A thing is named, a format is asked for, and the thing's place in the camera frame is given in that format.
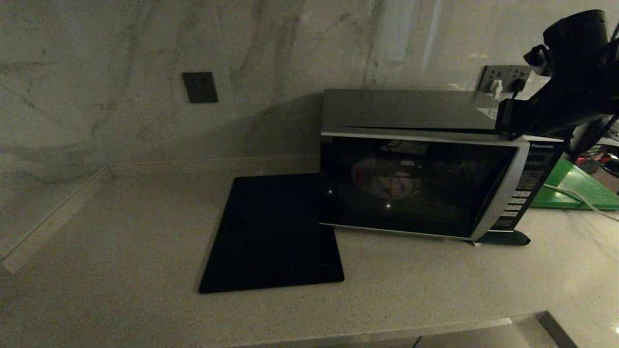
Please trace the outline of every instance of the green cutting board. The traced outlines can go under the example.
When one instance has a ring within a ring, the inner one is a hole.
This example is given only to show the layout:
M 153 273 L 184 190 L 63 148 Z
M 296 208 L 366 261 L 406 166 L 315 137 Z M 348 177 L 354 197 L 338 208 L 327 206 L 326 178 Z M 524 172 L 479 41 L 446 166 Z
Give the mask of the green cutting board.
M 617 194 L 569 161 L 559 160 L 548 176 L 546 184 L 578 192 L 598 209 L 619 210 L 619 196 Z M 589 209 L 581 201 L 547 187 L 542 187 L 537 193 L 531 207 Z

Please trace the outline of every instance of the microwave control panel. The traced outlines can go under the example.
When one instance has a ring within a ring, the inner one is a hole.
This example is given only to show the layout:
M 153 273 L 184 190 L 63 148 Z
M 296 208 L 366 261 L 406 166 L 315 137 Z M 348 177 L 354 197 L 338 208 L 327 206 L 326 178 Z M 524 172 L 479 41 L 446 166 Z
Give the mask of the microwave control panel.
M 563 153 L 563 144 L 560 142 L 530 141 L 530 144 L 527 162 L 516 190 L 490 230 L 513 231 L 516 228 Z

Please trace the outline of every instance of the microwave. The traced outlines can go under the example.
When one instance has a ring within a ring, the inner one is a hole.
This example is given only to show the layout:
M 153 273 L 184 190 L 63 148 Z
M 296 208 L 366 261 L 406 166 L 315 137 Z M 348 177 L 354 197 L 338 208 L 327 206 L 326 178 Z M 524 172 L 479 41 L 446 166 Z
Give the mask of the microwave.
M 513 232 L 563 148 L 509 141 L 475 92 L 326 90 L 320 223 L 476 241 Z

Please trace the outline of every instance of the white quartz countertop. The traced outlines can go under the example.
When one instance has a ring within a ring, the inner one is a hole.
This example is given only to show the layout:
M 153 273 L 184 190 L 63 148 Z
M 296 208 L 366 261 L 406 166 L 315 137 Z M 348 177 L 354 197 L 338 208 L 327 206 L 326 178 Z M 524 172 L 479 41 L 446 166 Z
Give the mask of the white quartz countertop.
M 200 295 L 234 176 L 114 179 L 0 277 L 0 346 L 235 346 L 545 310 L 579 347 L 619 342 L 619 224 L 589 211 L 530 209 L 524 247 L 337 228 L 344 282 Z

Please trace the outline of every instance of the marble wall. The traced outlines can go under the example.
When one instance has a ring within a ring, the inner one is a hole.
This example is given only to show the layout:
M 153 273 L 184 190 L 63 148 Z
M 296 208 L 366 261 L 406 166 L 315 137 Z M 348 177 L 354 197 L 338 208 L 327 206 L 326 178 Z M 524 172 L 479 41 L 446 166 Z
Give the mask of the marble wall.
M 0 257 L 106 163 L 316 154 L 324 89 L 472 89 L 591 8 L 619 19 L 614 0 L 2 1 Z M 218 103 L 189 104 L 188 71 Z

